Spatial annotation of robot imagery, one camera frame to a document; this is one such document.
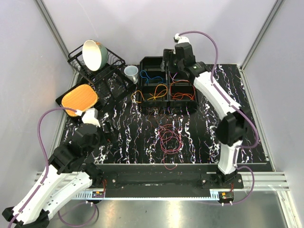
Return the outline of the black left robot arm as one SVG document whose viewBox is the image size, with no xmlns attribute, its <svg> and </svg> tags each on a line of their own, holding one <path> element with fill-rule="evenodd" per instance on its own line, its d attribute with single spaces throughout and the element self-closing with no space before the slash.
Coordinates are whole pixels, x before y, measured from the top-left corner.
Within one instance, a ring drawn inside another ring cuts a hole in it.
<svg viewBox="0 0 304 228">
<path fill-rule="evenodd" d="M 47 161 L 38 181 L 14 207 L 2 216 L 18 228 L 45 228 L 59 210 L 79 192 L 105 188 L 104 172 L 94 163 L 85 163 L 101 145 L 116 144 L 119 131 L 110 122 L 82 123 L 69 142 L 58 146 Z"/>
</svg>

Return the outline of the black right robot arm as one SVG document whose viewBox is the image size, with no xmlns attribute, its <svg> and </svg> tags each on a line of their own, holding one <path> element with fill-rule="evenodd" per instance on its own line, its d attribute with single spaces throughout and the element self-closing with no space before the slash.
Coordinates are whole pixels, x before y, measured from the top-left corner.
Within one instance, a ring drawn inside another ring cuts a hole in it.
<svg viewBox="0 0 304 228">
<path fill-rule="evenodd" d="M 163 66 L 179 74 L 200 91 L 214 107 L 220 122 L 215 135 L 221 143 L 220 160 L 212 180 L 227 188 L 237 178 L 236 159 L 248 130 L 248 109 L 242 108 L 219 85 L 204 62 L 198 62 L 190 43 L 180 43 L 174 49 L 164 49 Z"/>
</svg>

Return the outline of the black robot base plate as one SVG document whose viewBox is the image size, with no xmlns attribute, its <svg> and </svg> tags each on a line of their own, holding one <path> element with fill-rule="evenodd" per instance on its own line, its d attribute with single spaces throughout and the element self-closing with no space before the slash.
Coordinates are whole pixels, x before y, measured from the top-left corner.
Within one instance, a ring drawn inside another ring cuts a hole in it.
<svg viewBox="0 0 304 228">
<path fill-rule="evenodd" d="M 212 190 L 242 190 L 241 174 L 220 174 L 215 164 L 100 164 L 107 200 L 214 199 Z"/>
</svg>

